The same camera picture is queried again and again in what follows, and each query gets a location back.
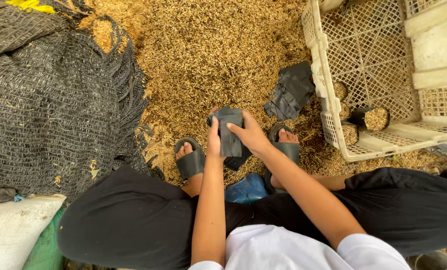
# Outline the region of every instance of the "black slide sandal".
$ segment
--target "black slide sandal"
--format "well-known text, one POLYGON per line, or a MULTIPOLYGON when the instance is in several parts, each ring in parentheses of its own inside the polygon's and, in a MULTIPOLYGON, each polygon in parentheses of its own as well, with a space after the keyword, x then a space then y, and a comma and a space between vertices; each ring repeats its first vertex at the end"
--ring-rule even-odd
POLYGON ((184 137, 175 144, 175 158, 178 150, 180 150, 180 147, 182 147, 185 142, 188 142, 192 146, 193 152, 175 160, 182 180, 198 173, 203 173, 203 166, 205 165, 205 153, 203 152, 202 147, 196 140, 190 137, 184 137))
MULTIPOLYGON (((270 128, 270 131, 268 132, 268 139, 272 143, 272 145, 275 146, 275 148, 280 150, 282 153, 284 153, 286 156, 288 156, 288 158, 290 158, 295 164, 298 165, 300 144, 279 143, 278 142, 279 131, 282 128, 285 131, 292 132, 292 130, 288 126, 285 126, 284 124, 276 124, 270 128)), ((265 167, 265 189, 267 190, 268 194, 286 193, 285 190, 280 190, 280 189, 272 187, 272 184, 270 183, 271 176, 272 176, 272 173, 267 169, 267 167, 265 167)))

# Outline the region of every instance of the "green sack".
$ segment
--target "green sack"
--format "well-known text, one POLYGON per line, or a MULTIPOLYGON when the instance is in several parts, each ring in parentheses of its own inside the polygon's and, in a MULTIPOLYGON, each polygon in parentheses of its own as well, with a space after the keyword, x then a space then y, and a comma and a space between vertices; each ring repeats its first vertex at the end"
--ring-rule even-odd
POLYGON ((60 208, 52 221, 40 234, 28 255, 23 270, 62 270, 64 268, 64 257, 60 254, 57 246, 58 222, 64 213, 60 208))

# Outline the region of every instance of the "ground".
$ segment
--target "ground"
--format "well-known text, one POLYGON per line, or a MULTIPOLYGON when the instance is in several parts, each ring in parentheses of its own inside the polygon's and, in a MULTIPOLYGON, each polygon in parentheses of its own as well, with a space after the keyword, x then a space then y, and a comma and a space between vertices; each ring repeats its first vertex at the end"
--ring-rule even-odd
MULTIPOLYGON (((158 154, 153 166, 159 166, 165 180, 177 186, 185 182, 176 169, 173 146, 189 136, 205 150, 205 119, 212 107, 248 110, 268 131, 277 118, 268 117, 263 104, 270 100, 280 68, 311 61, 300 25, 304 0, 87 1, 95 11, 81 27, 96 16, 110 15, 136 46, 151 99, 141 123, 150 125, 154 134, 147 137, 144 154, 147 160, 158 154)), ((92 28, 103 48, 109 48, 110 29, 106 23, 92 28)), ((426 150, 346 162, 325 142, 320 111, 320 101, 313 96, 296 120, 285 121, 301 141, 300 166, 311 174, 354 174, 384 166, 430 173, 447 168, 447 158, 426 150)), ((263 171, 263 163, 253 156, 238 172, 225 169, 225 183, 263 171)))

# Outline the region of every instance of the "leg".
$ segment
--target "leg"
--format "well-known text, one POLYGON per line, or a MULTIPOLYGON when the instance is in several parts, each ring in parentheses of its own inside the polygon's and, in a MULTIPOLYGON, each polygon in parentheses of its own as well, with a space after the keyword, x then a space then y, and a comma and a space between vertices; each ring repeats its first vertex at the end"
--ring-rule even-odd
MULTIPOLYGON (((352 176, 334 195, 362 227, 402 255, 447 247, 447 179, 408 169, 381 168, 352 176)), ((253 205, 249 223, 273 224, 327 242, 289 194, 253 205)))
MULTIPOLYGON (((279 132, 279 143, 295 143, 298 144, 298 138, 296 135, 292 134, 289 131, 279 132)), ((321 176, 317 174, 313 174, 312 177, 319 181, 324 187, 327 187, 329 190, 337 191, 345 188, 345 180, 350 178, 352 175, 342 175, 342 176, 321 176)), ((272 175, 270 178, 270 183, 273 187, 285 190, 285 188, 281 185, 279 180, 272 175)))
MULTIPOLYGON (((57 242, 70 259, 130 269, 186 269, 198 196, 127 165, 76 199, 57 242)), ((226 203, 227 235, 251 219, 249 205, 226 203)))
MULTIPOLYGON (((182 147, 180 147, 180 150, 178 150, 176 159, 179 159, 186 154, 192 153, 192 146, 189 143, 185 143, 182 147)), ((202 187, 202 179, 203 179, 203 173, 196 174, 194 176, 191 176, 187 179, 188 184, 184 187, 182 187, 183 191, 186 192, 190 197, 195 197, 196 195, 200 194, 200 189, 202 187)))

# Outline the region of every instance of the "hand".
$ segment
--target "hand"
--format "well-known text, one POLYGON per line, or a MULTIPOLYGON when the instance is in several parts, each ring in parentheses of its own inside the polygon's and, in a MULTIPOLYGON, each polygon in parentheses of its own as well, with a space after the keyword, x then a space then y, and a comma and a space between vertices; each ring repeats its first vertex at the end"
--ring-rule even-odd
MULTIPOLYGON (((219 108, 217 107, 212 108, 208 115, 213 114, 214 112, 218 111, 218 109, 219 108)), ((215 116, 212 116, 212 126, 208 128, 207 135, 207 157, 218 157, 223 162, 225 157, 220 155, 220 136, 218 132, 219 121, 215 116)))
POLYGON ((242 143, 244 143, 255 156, 261 158, 262 152, 271 146, 270 141, 265 137, 265 134, 263 134, 257 121, 249 112, 242 110, 242 115, 244 117, 245 128, 241 128, 232 123, 227 123, 227 127, 240 138, 242 143))

